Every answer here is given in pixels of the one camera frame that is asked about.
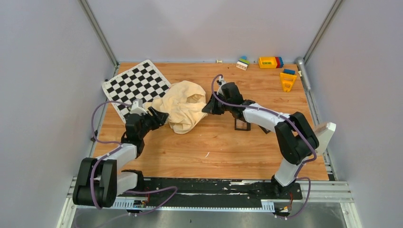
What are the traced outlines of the cream yellow garment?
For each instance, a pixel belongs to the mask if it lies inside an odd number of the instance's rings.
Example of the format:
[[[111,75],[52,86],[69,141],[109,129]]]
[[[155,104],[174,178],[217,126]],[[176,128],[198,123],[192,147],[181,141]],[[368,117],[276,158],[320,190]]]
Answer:
[[[198,124],[206,113],[202,109],[206,106],[206,92],[198,84],[190,81],[181,81],[172,84],[161,98],[146,102],[149,107],[163,113],[168,113],[167,123],[177,134],[185,134]]]

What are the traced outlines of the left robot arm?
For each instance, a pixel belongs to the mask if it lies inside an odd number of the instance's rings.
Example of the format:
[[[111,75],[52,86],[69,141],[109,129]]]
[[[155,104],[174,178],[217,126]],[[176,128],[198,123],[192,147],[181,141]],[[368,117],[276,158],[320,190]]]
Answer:
[[[126,117],[125,132],[118,147],[97,158],[84,158],[80,164],[72,199],[76,205],[110,208],[117,196],[129,191],[134,196],[145,192],[141,171],[122,170],[144,149],[144,138],[165,125],[168,113],[149,107]]]

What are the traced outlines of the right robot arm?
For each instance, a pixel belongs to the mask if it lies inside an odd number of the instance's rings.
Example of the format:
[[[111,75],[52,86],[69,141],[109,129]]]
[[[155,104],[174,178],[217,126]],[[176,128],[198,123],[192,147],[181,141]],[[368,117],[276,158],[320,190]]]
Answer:
[[[284,198],[290,193],[290,184],[296,179],[303,161],[319,147],[319,140],[301,112],[283,114],[244,99],[234,82],[218,81],[202,112],[221,115],[230,112],[234,119],[256,124],[265,133],[275,133],[282,154],[282,162],[272,177],[272,194]]]

